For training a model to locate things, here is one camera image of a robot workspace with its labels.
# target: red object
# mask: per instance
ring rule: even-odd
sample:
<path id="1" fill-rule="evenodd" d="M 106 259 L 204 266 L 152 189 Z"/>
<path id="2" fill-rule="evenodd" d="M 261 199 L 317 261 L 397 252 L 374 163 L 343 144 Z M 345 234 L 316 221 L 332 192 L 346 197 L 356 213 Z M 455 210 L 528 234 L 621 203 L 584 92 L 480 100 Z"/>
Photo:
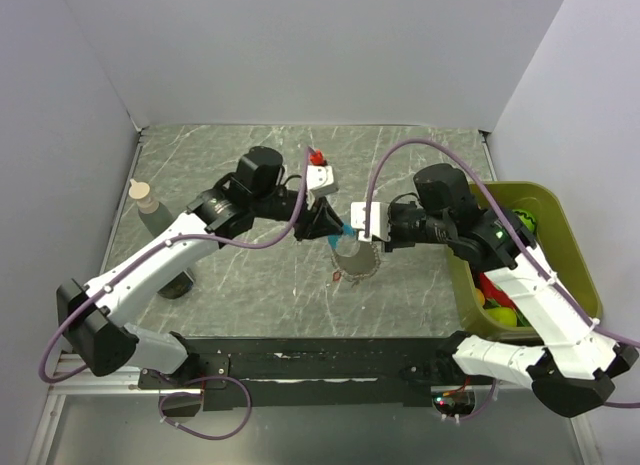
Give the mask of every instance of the red object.
<path id="1" fill-rule="evenodd" d="M 484 295 L 484 298 L 492 298 L 498 302 L 501 307 L 516 310 L 516 304 L 513 303 L 513 300 L 511 300 L 502 290 L 498 290 L 498 288 L 496 288 L 493 282 L 489 280 L 484 273 L 478 274 L 478 288 Z"/>
<path id="2" fill-rule="evenodd" d="M 324 167 L 327 164 L 327 161 L 324 159 L 324 155 L 320 150 L 316 150 L 311 154 L 311 164 L 316 167 Z"/>

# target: table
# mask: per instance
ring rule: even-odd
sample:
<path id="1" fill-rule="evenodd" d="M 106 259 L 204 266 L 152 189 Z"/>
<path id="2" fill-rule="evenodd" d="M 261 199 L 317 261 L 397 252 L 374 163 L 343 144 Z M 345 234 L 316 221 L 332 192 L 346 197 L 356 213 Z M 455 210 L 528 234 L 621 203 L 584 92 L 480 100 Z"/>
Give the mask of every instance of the table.
<path id="1" fill-rule="evenodd" d="M 332 205 L 347 218 L 349 203 L 364 197 L 376 160 L 393 142 L 409 136 L 449 144 L 483 179 L 492 178 L 480 136 L 472 131 L 259 126 L 152 127 L 142 134 L 134 176 L 149 181 L 156 195 L 179 212 L 232 170 L 250 146 L 280 150 L 288 171 L 296 173 L 301 157 L 297 145 L 313 145 L 340 173 L 341 192 L 332 197 Z M 388 200 L 410 191 L 414 172 L 442 160 L 426 147 L 401 150 L 383 170 L 377 197 Z M 123 205 L 105 262 L 108 268 L 149 240 L 135 205 L 129 200 Z M 281 226 L 260 223 L 244 238 L 262 241 Z M 195 267 L 197 287 L 176 301 L 155 297 L 139 324 L 184 335 L 265 337 L 443 336 L 459 328 L 440 247 L 385 255 L 375 277 L 351 288 L 331 281 L 326 241 L 286 240 L 264 251 L 226 248 L 202 260 Z M 77 356 L 64 356 L 58 370 L 79 365 Z M 577 464 L 585 463 L 589 453 L 597 457 L 584 416 L 563 419 L 531 392 L 508 385 L 495 404 L 459 429 L 441 423 L 431 409 L 399 404 L 265 407 L 254 410 L 241 434 L 211 443 L 158 423 L 158 392 L 137 389 L 137 376 L 132 367 L 102 378 L 85 371 L 52 387 L 30 463 Z M 474 388 L 481 400 L 486 387 Z M 237 424 L 242 413 L 199 414 L 189 425 L 220 433 Z"/>
<path id="2" fill-rule="evenodd" d="M 491 180 L 482 137 L 472 130 L 399 126 L 161 126 L 143 131 L 133 176 L 175 214 L 240 156 L 262 145 L 278 150 L 287 173 L 299 173 L 303 146 L 322 150 L 334 166 L 340 191 L 330 202 L 348 220 L 350 203 L 364 199 L 369 174 L 383 153 L 408 137 L 448 145 L 484 180 Z M 415 172 L 448 161 L 424 145 L 399 150 L 380 175 L 376 198 L 413 191 Z M 238 237 L 261 242 L 282 223 L 256 221 Z M 107 260 L 110 269 L 150 240 L 127 198 Z M 138 324 L 185 336 L 388 337 L 446 336 L 459 329 L 455 300 L 439 245 L 418 245 L 382 255 L 378 273 L 362 283 L 333 282 L 325 239 L 298 243 L 287 237 L 267 250 L 226 247 L 194 267 L 196 286 L 178 300 L 156 296 Z"/>

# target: blue object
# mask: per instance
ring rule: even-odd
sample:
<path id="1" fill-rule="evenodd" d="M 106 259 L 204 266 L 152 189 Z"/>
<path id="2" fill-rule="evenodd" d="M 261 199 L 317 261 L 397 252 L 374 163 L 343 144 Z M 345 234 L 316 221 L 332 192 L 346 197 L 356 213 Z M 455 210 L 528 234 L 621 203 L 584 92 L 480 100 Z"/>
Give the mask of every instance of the blue object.
<path id="1" fill-rule="evenodd" d="M 351 225 L 348 225 L 347 223 L 342 224 L 342 231 L 344 232 L 343 235 L 349 235 L 352 237 L 356 236 L 355 230 L 351 228 Z M 342 235 L 329 235 L 327 237 L 331 250 L 335 250 L 338 247 L 338 240 L 340 240 L 341 236 Z"/>

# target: green ball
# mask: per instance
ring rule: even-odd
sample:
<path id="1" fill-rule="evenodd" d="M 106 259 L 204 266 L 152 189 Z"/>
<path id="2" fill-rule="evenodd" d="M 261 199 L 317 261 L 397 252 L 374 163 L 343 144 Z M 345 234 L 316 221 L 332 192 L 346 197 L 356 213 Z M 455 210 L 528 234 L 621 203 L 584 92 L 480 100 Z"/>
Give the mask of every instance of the green ball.
<path id="1" fill-rule="evenodd" d="M 516 208 L 512 211 L 513 213 L 518 215 L 518 217 L 520 217 L 520 220 L 522 220 L 524 226 L 527 227 L 531 233 L 536 233 L 538 221 L 536 220 L 536 217 L 533 215 L 533 213 L 528 210 L 523 210 L 522 208 Z"/>

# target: beige bottle cap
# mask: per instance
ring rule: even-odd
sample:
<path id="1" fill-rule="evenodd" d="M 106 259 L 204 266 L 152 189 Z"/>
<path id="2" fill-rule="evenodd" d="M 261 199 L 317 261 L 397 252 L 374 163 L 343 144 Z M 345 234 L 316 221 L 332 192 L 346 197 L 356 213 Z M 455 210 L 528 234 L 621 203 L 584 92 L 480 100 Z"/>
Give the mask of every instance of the beige bottle cap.
<path id="1" fill-rule="evenodd" d="M 151 187 L 148 183 L 138 182 L 133 178 L 129 181 L 129 196 L 136 201 L 142 213 L 152 213 L 158 209 L 158 201 L 151 196 Z"/>

